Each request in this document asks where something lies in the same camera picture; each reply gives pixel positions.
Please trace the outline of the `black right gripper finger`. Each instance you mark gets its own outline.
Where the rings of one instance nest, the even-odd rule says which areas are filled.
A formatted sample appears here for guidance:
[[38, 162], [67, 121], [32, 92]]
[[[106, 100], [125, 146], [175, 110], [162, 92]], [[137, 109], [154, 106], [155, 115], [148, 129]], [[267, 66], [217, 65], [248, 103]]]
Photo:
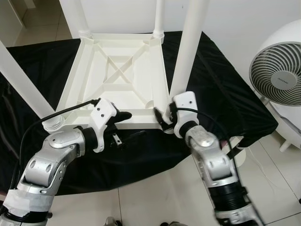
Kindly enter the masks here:
[[164, 133], [174, 132], [174, 124], [172, 122], [166, 122], [163, 118], [163, 114], [157, 107], [154, 108], [154, 115], [157, 119], [157, 123], [159, 124], [161, 131], [163, 131]]

